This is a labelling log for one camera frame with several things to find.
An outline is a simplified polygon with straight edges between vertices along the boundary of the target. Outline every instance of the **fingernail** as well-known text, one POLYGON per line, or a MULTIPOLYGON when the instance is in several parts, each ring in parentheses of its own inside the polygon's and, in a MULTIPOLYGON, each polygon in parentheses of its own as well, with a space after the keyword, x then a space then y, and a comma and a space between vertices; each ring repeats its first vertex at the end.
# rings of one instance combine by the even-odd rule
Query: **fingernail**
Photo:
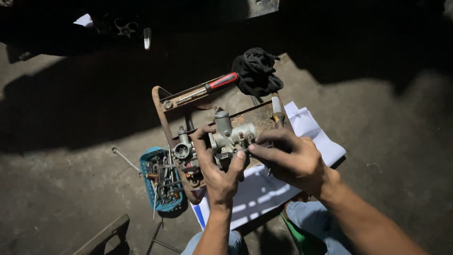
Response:
POLYGON ((236 156, 240 159, 243 159, 246 157, 246 153, 244 151, 238 151, 236 152, 236 156))

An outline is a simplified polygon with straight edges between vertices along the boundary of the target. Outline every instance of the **red screwdriver handle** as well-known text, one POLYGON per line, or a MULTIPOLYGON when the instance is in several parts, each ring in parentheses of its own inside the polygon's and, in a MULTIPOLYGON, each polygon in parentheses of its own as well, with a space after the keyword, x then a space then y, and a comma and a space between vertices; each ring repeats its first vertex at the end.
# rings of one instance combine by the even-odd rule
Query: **red screwdriver handle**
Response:
POLYGON ((205 85, 206 91, 208 93, 211 93, 212 91, 219 89, 220 87, 227 87, 229 85, 234 84, 237 80, 239 79, 238 75, 236 72, 227 74, 223 77, 221 77, 218 80, 215 80, 211 83, 207 83, 205 85))

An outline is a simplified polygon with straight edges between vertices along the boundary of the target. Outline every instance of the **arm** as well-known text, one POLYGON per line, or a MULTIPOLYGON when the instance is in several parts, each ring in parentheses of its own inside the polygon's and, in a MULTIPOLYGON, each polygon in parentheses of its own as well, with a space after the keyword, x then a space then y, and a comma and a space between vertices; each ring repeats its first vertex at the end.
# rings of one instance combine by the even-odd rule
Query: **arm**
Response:
POLYGON ((208 132, 215 131, 210 126, 204 126, 191 136, 206 183, 211 209, 206 228, 193 251, 194 255, 228 253, 233 197, 237 192, 238 177, 244 171, 246 161, 245 152, 238 151, 231 160, 228 171, 226 173, 220 171, 212 160, 212 150, 206 149, 203 140, 208 132))
POLYGON ((391 219, 363 201, 340 179, 340 174, 327 167, 309 137, 275 129, 263 132, 261 142, 277 142, 283 150, 249 147, 262 162, 273 162, 273 174, 315 196, 336 218, 345 235, 360 254, 427 254, 391 219))

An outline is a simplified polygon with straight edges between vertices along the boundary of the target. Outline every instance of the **paper sheet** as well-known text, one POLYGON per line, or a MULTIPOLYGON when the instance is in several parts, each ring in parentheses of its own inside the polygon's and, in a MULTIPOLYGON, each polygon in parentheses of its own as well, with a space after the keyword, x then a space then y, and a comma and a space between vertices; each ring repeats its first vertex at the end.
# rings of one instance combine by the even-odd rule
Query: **paper sheet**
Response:
MULTIPOLYGON (((307 108, 298 109, 294 102, 285 105, 285 111, 297 136, 310 136, 321 152, 326 165, 333 165, 346 154, 345 149, 332 142, 316 123, 307 108)), ((267 176, 268 169, 264 165, 244 171, 245 179, 239 183, 233 198, 233 214, 230 229, 235 229, 262 214, 280 206, 297 195, 300 190, 267 176)), ((202 230, 209 217, 209 197, 206 193, 199 205, 192 205, 202 230)))

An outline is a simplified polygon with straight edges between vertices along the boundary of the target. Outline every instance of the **blue plastic basket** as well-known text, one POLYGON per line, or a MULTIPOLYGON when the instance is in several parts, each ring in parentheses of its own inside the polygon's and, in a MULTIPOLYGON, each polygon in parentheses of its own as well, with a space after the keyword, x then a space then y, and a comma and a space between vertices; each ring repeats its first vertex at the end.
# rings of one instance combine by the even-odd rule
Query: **blue plastic basket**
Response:
MULTIPOLYGON (((149 173, 149 169, 148 169, 148 161, 150 158, 153 158, 155 156, 160 156, 160 157, 163 157, 163 156, 169 156, 169 152, 167 150, 164 150, 162 149, 161 147, 152 147, 152 148, 149 148, 141 157, 140 157, 140 169, 142 170, 142 176, 143 176, 143 180, 145 182, 145 187, 146 187, 146 194, 148 194, 148 199, 149 199, 149 203, 151 204, 151 208, 154 208, 154 196, 156 196, 156 194, 154 193, 154 189, 153 189, 153 185, 151 184, 151 181, 146 179, 145 176, 147 173, 149 173)), ((179 174, 178 172, 176 171, 176 180, 179 181, 179 174)), ((181 183, 178 183, 178 188, 181 188, 182 185, 181 183)), ((180 192, 179 193, 179 199, 174 199, 172 201, 170 201, 169 203, 167 204, 164 204, 164 205, 161 205, 160 204, 160 199, 159 199, 159 196, 157 196, 156 198, 156 210, 157 211, 171 211, 173 210, 174 208, 176 208, 177 206, 179 206, 181 204, 181 202, 183 201, 183 193, 180 192)))

